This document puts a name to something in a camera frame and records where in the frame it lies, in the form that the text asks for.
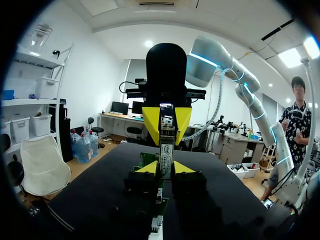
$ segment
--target black chair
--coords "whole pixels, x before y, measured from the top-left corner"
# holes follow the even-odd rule
[[[136,138],[137,139],[134,139],[134,138],[127,138],[126,141],[128,143],[133,143],[133,144],[138,144],[140,143],[140,137],[138,135],[141,135],[142,134],[142,130],[138,127],[135,127],[135,126],[128,126],[126,128],[126,131],[130,134],[136,134]]]
[[[0,135],[0,142],[1,142],[1,153],[4,154],[11,146],[11,139],[8,134],[1,134]],[[9,178],[11,179],[11,183],[14,187],[19,186],[23,195],[26,197],[27,193],[25,192],[24,188],[21,186],[21,183],[25,177],[25,171],[23,165],[18,162],[17,156],[14,154],[13,161],[11,161],[7,166],[6,169],[9,173]]]
[[[98,137],[99,137],[99,133],[102,133],[104,131],[104,129],[102,127],[92,127],[91,124],[94,122],[95,120],[92,117],[88,118],[88,124],[90,126],[90,129],[92,130],[92,132],[94,132]],[[105,145],[103,143],[98,142],[98,148],[99,149],[103,149],[105,147]]]

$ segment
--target man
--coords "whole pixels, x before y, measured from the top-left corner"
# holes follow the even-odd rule
[[[285,131],[286,141],[292,155],[292,160],[296,170],[299,169],[301,162],[306,155],[306,145],[309,142],[311,128],[311,111],[306,106],[304,100],[306,85],[303,79],[295,76],[291,82],[292,91],[295,96],[295,102],[292,106],[287,107],[282,114],[279,122]],[[273,168],[270,178],[268,179],[269,187],[264,191],[261,201],[265,200],[276,187],[279,181],[277,165]]]

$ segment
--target white robotic arm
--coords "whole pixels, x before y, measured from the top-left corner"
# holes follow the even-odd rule
[[[186,80],[195,86],[206,87],[216,68],[226,71],[225,75],[237,82],[235,92],[250,109],[265,145],[269,147],[274,143],[277,144],[275,155],[279,181],[281,181],[279,185],[282,187],[282,183],[286,183],[281,191],[277,191],[279,203],[293,204],[298,208],[301,204],[300,195],[308,185],[305,184],[303,177],[298,177],[293,172],[295,166],[281,124],[276,122],[270,126],[262,103],[254,95],[261,87],[257,78],[233,58],[220,43],[201,36],[195,40],[187,60]]]

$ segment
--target office chair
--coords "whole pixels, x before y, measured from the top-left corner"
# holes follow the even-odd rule
[[[133,144],[138,144],[140,142],[140,137],[138,135],[141,135],[142,134],[142,130],[138,127],[135,127],[135,126],[128,126],[126,128],[126,131],[130,134],[136,134],[136,138],[137,139],[134,139],[134,138],[127,138],[126,141],[128,143],[133,143]]]
[[[92,117],[88,118],[88,124],[90,126],[90,129],[92,130],[92,132],[94,132],[99,137],[99,133],[102,133],[104,131],[104,129],[102,127],[97,127],[97,126],[92,127],[91,124],[94,121],[95,120]],[[105,147],[105,145],[103,143],[98,142],[99,149],[103,149],[104,147]]]

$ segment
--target wooden floor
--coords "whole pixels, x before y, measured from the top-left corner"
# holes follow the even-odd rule
[[[68,166],[70,167],[70,171],[71,171],[71,182],[78,177],[82,172],[84,172],[86,169],[88,169],[90,166],[92,166],[93,164],[95,164],[97,161],[99,161],[104,155],[106,155],[110,150],[112,150],[113,148],[115,148],[117,146],[117,144],[115,143],[115,141],[110,141],[110,142],[103,142],[101,141],[101,143],[103,143],[105,145],[104,148],[100,148],[98,150],[98,156],[97,157],[93,157],[91,159],[91,161],[89,163],[78,163],[77,160],[74,158],[73,160],[67,162]],[[261,184],[263,179],[268,179],[270,176],[270,173],[264,173],[264,172],[257,172],[257,174],[255,175],[255,177],[253,178],[245,178],[242,180],[243,184],[249,188],[252,193],[257,197],[260,198],[263,194],[263,192],[265,191],[265,187]],[[52,198],[54,198],[57,194],[59,194],[59,192],[56,192],[54,194],[48,195],[45,198],[48,200],[51,200]],[[33,200],[36,200],[37,197],[32,196],[30,194],[28,194],[28,202],[30,203]]]

